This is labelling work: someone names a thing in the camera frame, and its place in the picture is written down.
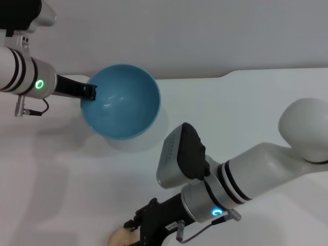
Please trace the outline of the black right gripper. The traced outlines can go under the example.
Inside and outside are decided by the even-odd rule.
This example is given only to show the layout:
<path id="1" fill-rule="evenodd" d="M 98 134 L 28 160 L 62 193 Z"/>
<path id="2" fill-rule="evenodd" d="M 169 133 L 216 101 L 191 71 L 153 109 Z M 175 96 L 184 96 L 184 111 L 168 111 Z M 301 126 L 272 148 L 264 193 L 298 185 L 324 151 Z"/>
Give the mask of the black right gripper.
<path id="1" fill-rule="evenodd" d="M 134 220 L 125 222 L 123 227 L 130 232 L 140 227 L 139 242 L 134 245 L 162 245 L 167 236 L 177 231 L 166 226 L 180 220 L 186 226 L 195 222 L 186 211 L 179 193 L 162 203 L 153 198 L 148 205 L 136 211 Z"/>

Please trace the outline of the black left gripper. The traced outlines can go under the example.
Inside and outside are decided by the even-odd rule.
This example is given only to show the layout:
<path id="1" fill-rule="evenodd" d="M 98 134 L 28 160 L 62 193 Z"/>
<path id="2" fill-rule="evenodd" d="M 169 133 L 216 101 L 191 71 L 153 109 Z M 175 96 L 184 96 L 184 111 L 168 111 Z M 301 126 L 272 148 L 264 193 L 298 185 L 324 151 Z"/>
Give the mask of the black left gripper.
<path id="1" fill-rule="evenodd" d="M 53 95 L 95 101 L 96 88 L 96 85 L 80 83 L 61 75 L 57 75 L 57 84 Z"/>

